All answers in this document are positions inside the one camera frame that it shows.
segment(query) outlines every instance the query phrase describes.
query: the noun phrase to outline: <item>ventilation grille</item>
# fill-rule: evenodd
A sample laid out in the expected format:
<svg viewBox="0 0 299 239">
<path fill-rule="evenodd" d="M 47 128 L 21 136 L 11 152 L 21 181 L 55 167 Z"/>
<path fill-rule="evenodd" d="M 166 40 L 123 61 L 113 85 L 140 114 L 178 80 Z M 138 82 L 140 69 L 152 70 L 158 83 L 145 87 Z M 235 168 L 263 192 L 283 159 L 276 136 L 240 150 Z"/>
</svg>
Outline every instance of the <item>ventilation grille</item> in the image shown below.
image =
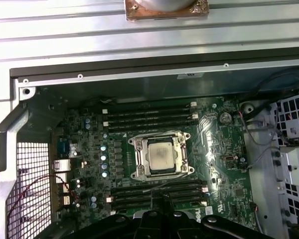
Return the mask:
<svg viewBox="0 0 299 239">
<path fill-rule="evenodd" d="M 299 95 L 277 104 L 279 109 L 277 128 L 287 138 L 299 138 Z M 278 141 L 280 146 L 285 145 L 282 140 Z"/>
<path fill-rule="evenodd" d="M 7 211 L 36 179 L 49 175 L 47 143 L 18 143 L 17 181 L 7 199 Z M 8 219 L 9 239 L 32 239 L 51 224 L 50 178 L 31 185 Z"/>
<path fill-rule="evenodd" d="M 291 214 L 298 216 L 299 214 L 299 202 L 296 200 L 293 200 L 291 198 L 288 198 L 288 204 L 289 204 L 289 211 Z"/>
<path fill-rule="evenodd" d="M 286 183 L 286 191 L 290 195 L 293 195 L 295 197 L 298 196 L 297 187 L 295 185 Z"/>
</svg>

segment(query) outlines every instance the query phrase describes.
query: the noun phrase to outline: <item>cpu socket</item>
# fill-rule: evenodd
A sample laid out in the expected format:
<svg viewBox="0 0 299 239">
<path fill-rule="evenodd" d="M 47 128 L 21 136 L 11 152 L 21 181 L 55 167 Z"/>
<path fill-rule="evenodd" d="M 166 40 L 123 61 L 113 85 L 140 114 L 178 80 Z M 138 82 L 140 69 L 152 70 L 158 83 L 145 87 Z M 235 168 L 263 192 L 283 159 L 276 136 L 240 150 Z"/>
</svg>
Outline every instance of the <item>cpu socket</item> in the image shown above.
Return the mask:
<svg viewBox="0 0 299 239">
<path fill-rule="evenodd" d="M 140 181 L 173 179 L 191 174 L 186 140 L 190 134 L 181 131 L 140 134 L 129 139 L 135 148 L 136 171 L 131 178 Z"/>
</svg>

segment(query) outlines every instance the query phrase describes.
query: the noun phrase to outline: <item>motherboard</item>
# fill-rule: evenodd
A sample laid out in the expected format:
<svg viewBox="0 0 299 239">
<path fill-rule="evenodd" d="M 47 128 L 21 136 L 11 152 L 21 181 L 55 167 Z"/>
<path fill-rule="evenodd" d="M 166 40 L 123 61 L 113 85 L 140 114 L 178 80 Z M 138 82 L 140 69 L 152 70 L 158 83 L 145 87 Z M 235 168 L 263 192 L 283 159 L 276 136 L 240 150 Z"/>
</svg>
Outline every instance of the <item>motherboard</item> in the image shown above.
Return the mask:
<svg viewBox="0 0 299 239">
<path fill-rule="evenodd" d="M 67 181 L 80 200 L 65 206 L 83 228 L 148 210 L 151 190 L 160 188 L 198 222 L 216 214 L 254 229 L 238 110 L 224 97 L 70 109 L 58 157 L 70 160 Z"/>
</svg>

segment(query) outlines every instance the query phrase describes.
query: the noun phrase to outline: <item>green circuit board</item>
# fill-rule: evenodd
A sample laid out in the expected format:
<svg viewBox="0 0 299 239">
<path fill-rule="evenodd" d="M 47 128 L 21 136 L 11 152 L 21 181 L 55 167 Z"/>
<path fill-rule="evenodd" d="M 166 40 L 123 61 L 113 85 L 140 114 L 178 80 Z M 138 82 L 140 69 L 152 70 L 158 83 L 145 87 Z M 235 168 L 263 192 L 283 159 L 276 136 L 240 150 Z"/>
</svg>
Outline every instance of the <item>green circuit board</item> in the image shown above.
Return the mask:
<svg viewBox="0 0 299 239">
<path fill-rule="evenodd" d="M 65 134 L 62 137 L 71 142 L 70 154 L 80 152 L 71 159 L 73 179 L 70 185 L 77 194 L 87 195 L 79 207 L 72 207 L 78 215 L 80 227 L 114 213 L 132 216 L 136 211 L 149 209 L 149 206 L 138 206 L 137 203 L 126 210 L 115 210 L 111 206 L 113 189 L 154 187 L 158 183 L 168 182 L 142 182 L 132 178 L 136 171 L 136 155 L 129 139 L 145 133 L 177 130 L 191 135 L 186 141 L 186 150 L 188 165 L 195 169 L 194 173 L 179 181 L 203 182 L 204 198 L 198 203 L 175 203 L 175 208 L 192 213 L 197 221 L 205 215 L 216 214 L 256 228 L 254 213 L 249 205 L 252 191 L 246 171 L 247 155 L 242 123 L 237 115 L 238 107 L 234 99 L 213 97 L 100 104 L 69 110 L 63 122 Z M 185 115 L 182 110 L 194 120 L 188 116 L 181 120 L 170 117 L 179 111 Z M 149 118 L 145 112 L 151 112 L 149 115 L 158 113 L 160 118 Z M 102 156 L 106 156 L 106 160 L 101 160 Z M 77 178 L 88 179 L 88 186 L 76 188 Z M 95 197 L 96 201 L 91 202 L 91 197 Z"/>
</svg>

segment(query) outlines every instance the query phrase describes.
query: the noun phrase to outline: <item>black ram slot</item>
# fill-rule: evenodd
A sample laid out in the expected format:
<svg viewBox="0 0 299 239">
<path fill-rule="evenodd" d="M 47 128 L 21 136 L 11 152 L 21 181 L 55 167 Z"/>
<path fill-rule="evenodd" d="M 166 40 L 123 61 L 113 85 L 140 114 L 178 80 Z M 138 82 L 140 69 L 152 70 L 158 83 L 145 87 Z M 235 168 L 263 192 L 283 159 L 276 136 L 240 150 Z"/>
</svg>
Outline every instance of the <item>black ram slot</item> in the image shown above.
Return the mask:
<svg viewBox="0 0 299 239">
<path fill-rule="evenodd" d="M 149 129 L 159 129 L 168 127 L 181 127 L 181 126 L 191 126 L 197 125 L 198 120 L 184 120 L 180 122 L 166 122 L 166 123 L 152 123 L 152 124 L 139 124 L 138 126 L 115 126 L 108 127 L 110 133 L 114 132 L 128 132 L 128 131 L 138 131 L 138 130 L 149 130 Z"/>
<path fill-rule="evenodd" d="M 147 108 L 147 109 L 136 109 L 136 110 L 123 110 L 121 112 L 115 110 L 112 112 L 109 110 L 109 114 L 107 115 L 109 118 L 111 117 L 130 117 L 130 116 L 138 116 L 138 115 L 151 115 L 151 114 L 171 114 L 171 113 L 183 113 L 183 112 L 191 112 L 196 107 L 188 107 L 182 106 L 169 106 L 169 107 L 156 107 L 156 108 Z"/>
<path fill-rule="evenodd" d="M 193 183 L 193 184 L 186 184 L 186 185 L 176 185 L 176 186 L 163 186 L 161 187 L 162 190 L 168 191 L 169 193 L 182 191 L 182 190 L 200 190 L 201 184 Z M 150 194 L 150 191 L 148 193 L 143 193 L 143 189 L 140 190 L 126 190 L 121 192 L 113 192 L 111 196 L 113 197 L 126 197 L 126 196 L 136 196 L 136 195 L 146 195 Z"/>
<path fill-rule="evenodd" d="M 194 180 L 179 180 L 177 182 L 170 182 L 168 183 L 166 186 L 164 187 L 173 187 L 173 186 L 181 186 L 181 185 L 187 185 L 187 184 L 198 184 L 198 185 L 205 185 L 206 182 L 201 181 L 199 179 L 194 179 Z M 162 183 L 157 183 L 155 184 L 156 186 L 160 186 L 162 185 Z M 114 194 L 116 192 L 133 192 L 135 190 L 146 190 L 146 189 L 150 189 L 153 187 L 153 184 L 145 184 L 145 185 L 138 185 L 138 186 L 131 186 L 131 187 L 121 187 L 121 188 L 113 188 L 111 190 L 111 192 Z"/>
<path fill-rule="evenodd" d="M 196 196 L 198 193 L 203 194 L 202 192 L 198 192 L 197 190 L 187 190 L 182 192 L 170 192 L 169 195 L 171 198 L 179 198 L 179 197 L 192 197 Z M 150 200 L 150 194 L 147 195 L 134 195 L 134 196 L 127 196 L 121 198 L 115 198 L 114 204 L 125 204 L 131 202 L 142 202 Z"/>
<path fill-rule="evenodd" d="M 138 122 L 158 122 L 158 121 L 168 121 L 168 120 L 183 120 L 183 119 L 190 119 L 192 117 L 192 114 L 181 114 L 181 115 L 167 115 L 167 116 L 152 116 L 152 117 L 141 117 L 141 118 L 136 118 L 132 117 L 129 119 L 125 118 L 118 118 L 118 119 L 111 119 L 108 120 L 107 122 L 109 125 L 114 126 L 114 125 L 123 125 L 123 124 L 134 124 Z"/>
<path fill-rule="evenodd" d="M 203 200 L 203 196 L 196 196 L 196 197 L 190 197 L 190 198 L 172 198 L 173 204 L 177 203 L 195 203 L 195 202 L 201 202 Z M 112 210 L 123 210 L 128 208 L 142 208 L 142 207 L 150 207 L 150 201 L 147 202 L 141 202 L 141 203 L 130 203 L 126 205 L 114 205 L 112 206 Z"/>
</svg>

